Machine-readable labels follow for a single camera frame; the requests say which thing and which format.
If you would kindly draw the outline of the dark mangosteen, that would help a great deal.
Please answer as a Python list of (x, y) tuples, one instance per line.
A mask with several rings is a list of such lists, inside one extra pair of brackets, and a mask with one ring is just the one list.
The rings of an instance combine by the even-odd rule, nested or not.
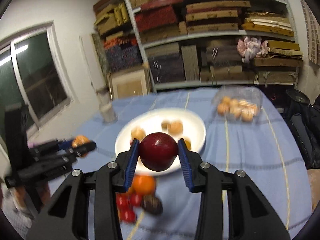
[(163, 205), (161, 200), (154, 195), (143, 196), (141, 201), (141, 207), (147, 213), (158, 216), (163, 213)]

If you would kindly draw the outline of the dark plum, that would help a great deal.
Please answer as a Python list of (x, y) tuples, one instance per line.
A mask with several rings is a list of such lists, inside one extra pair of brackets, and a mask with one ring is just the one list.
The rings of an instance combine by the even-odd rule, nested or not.
[(156, 172), (167, 170), (178, 155), (178, 145), (173, 137), (157, 132), (147, 135), (138, 150), (143, 165)]

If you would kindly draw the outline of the metal storage shelf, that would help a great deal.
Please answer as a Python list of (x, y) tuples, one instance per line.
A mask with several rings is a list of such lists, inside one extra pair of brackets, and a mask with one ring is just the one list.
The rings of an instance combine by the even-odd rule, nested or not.
[(283, 7), (287, 15), (289, 16), (289, 20), (291, 23), (291, 26), (293, 28), (293, 36), (287, 36), (280, 33), (268, 33), (263, 31), (256, 31), (256, 30), (213, 30), (213, 31), (207, 31), (207, 32), (196, 32), (191, 34), (185, 34), (185, 35), (179, 35), (174, 37), (166, 37), (159, 41), (153, 41), (149, 43), (142, 43), (139, 30), (137, 28), (135, 14), (141, 12), (140, 7), (133, 8), (130, 0), (124, 0), (125, 5), (127, 6), (127, 11), (131, 20), (131, 24), (133, 27), (133, 32), (136, 36), (138, 46), (140, 49), (140, 53), (143, 59), (143, 62), (148, 63), (148, 57), (146, 55), (145, 50), (147, 48), (157, 47), (163, 44), (169, 44), (174, 42), (180, 42), (185, 40), (196, 40), (200, 38), (209, 38), (209, 37), (226, 37), (226, 36), (261, 36), (261, 37), (269, 37), (269, 38), (278, 38), (284, 41), (290, 41), (290, 42), (297, 42), (297, 34), (296, 34), (296, 28), (295, 23), (293, 20), (292, 12), (290, 5), (287, 0), (249, 0), (252, 2), (258, 2), (259, 5), (274, 5), (275, 8)]

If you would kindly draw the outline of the yellow-orange persimmon tomato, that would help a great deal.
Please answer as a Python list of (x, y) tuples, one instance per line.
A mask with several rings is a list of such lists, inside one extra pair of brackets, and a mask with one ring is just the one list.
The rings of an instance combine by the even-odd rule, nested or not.
[(191, 150), (191, 141), (190, 141), (190, 139), (184, 137), (183, 140), (185, 142), (185, 145), (186, 145), (187, 149), (190, 151)]

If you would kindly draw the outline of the window with frame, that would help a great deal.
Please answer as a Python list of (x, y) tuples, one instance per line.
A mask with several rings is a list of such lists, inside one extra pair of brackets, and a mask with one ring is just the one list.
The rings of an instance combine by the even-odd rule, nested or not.
[(18, 101), (28, 106), (27, 135), (37, 134), (72, 103), (53, 22), (1, 39), (1, 66), (10, 66)]

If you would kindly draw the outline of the black bag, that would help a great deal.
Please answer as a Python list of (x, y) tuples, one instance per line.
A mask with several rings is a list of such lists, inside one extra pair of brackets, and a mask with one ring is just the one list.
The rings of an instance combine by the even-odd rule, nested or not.
[(313, 104), (301, 91), (286, 91), (290, 105), (285, 111), (285, 121), (300, 150), (308, 170), (319, 169), (319, 97)]

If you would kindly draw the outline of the hanging patterned curtain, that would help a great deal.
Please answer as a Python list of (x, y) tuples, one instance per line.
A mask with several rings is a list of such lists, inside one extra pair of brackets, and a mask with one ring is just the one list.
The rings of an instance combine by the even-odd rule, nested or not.
[(300, 0), (305, 18), (307, 39), (308, 39), (308, 59), (319, 66), (319, 23), (305, 0)]

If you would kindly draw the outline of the red tomato small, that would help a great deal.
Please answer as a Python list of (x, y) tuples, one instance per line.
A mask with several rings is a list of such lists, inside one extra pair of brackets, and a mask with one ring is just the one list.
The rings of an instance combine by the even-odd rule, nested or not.
[(143, 200), (143, 195), (141, 194), (134, 193), (129, 197), (130, 205), (132, 207), (141, 207), (142, 200)]

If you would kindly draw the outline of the striped pepino melon front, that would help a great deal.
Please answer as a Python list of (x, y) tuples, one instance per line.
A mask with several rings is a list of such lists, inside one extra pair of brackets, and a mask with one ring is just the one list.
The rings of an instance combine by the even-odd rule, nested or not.
[(141, 127), (136, 127), (131, 131), (131, 140), (139, 140), (142, 141), (146, 136), (146, 133), (144, 131), (144, 129), (142, 129)]

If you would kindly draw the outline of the small tan round fruit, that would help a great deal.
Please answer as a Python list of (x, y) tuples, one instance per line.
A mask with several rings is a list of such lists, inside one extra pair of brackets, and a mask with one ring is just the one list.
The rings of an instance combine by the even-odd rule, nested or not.
[(168, 129), (168, 126), (169, 126), (170, 122), (168, 120), (164, 120), (162, 121), (161, 123), (161, 127), (163, 130), (167, 130)]

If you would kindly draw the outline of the framed picture cardboard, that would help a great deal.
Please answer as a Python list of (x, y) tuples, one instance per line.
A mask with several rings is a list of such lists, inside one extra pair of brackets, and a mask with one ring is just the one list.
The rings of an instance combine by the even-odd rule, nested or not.
[(136, 66), (111, 73), (108, 88), (112, 100), (147, 95), (152, 91), (149, 69)]

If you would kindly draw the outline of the orange mandarin back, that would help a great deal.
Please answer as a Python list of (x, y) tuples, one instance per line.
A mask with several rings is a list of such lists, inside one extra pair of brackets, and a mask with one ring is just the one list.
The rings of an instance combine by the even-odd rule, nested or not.
[(132, 187), (137, 194), (149, 195), (156, 191), (156, 180), (152, 176), (135, 175)]

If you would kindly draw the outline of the blue checked tablecloth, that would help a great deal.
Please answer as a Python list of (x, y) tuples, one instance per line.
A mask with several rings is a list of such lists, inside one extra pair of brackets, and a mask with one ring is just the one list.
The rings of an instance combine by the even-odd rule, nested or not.
[[(206, 127), (201, 157), (220, 170), (244, 170), (265, 195), (294, 237), (312, 211), (307, 171), (296, 142), (281, 115), (267, 99), (255, 124), (223, 121), (214, 116), (212, 88), (177, 90), (117, 100), (113, 108), (117, 121), (105, 124), (96, 114), (77, 133), (97, 144), (97, 149), (79, 159), (75, 168), (98, 170), (115, 159), (114, 144), (120, 130), (135, 117), (160, 108), (174, 107), (195, 112)], [(193, 239), (201, 196), (185, 186), (181, 171), (157, 178), (157, 196), (163, 214), (152, 216), (137, 209), (136, 224), (123, 223), (125, 239)]]

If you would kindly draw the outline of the clear plastic fruit box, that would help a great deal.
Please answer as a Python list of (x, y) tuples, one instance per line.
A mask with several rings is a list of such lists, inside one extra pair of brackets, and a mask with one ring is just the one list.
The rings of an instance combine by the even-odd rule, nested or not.
[(263, 94), (255, 87), (222, 86), (212, 98), (213, 117), (222, 121), (256, 123)]

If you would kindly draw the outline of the pale pepino melon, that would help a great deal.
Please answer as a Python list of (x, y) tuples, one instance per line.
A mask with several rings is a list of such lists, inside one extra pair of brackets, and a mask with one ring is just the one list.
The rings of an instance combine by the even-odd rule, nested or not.
[(183, 133), (183, 123), (180, 120), (172, 121), (168, 124), (168, 132), (171, 135)]

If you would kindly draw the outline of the orange mandarin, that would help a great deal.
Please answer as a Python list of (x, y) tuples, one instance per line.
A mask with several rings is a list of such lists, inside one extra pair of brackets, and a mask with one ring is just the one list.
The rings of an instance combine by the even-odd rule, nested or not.
[(77, 148), (83, 144), (90, 142), (90, 140), (84, 135), (77, 135), (72, 141), (72, 148)]
[(137, 194), (149, 195), (156, 191), (156, 180), (152, 176), (135, 175), (132, 187)]

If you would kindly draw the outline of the pink crumpled cloth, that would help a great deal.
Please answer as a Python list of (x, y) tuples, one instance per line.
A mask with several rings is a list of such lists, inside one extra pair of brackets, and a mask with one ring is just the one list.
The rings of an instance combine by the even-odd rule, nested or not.
[(243, 63), (249, 63), (256, 57), (266, 57), (268, 54), (268, 41), (256, 37), (246, 36), (243, 40), (239, 39), (237, 51), (242, 57)]

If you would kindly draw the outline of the red tomato front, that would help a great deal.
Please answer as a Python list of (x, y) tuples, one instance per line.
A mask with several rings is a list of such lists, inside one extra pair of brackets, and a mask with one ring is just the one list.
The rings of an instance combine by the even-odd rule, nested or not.
[(136, 214), (131, 209), (123, 209), (119, 211), (119, 219), (122, 222), (134, 224), (136, 222)]

